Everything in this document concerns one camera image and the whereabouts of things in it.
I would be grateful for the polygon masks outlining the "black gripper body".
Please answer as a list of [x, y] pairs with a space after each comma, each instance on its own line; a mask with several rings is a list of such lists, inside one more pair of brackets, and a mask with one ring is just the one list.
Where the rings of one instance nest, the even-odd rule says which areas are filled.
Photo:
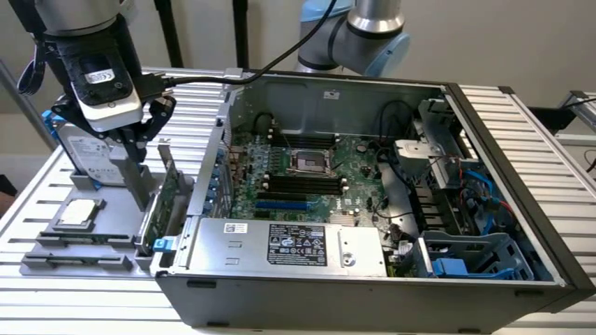
[[67, 91], [84, 102], [111, 102], [131, 96], [140, 62], [126, 18], [82, 36], [47, 36], [58, 48], [70, 78]]

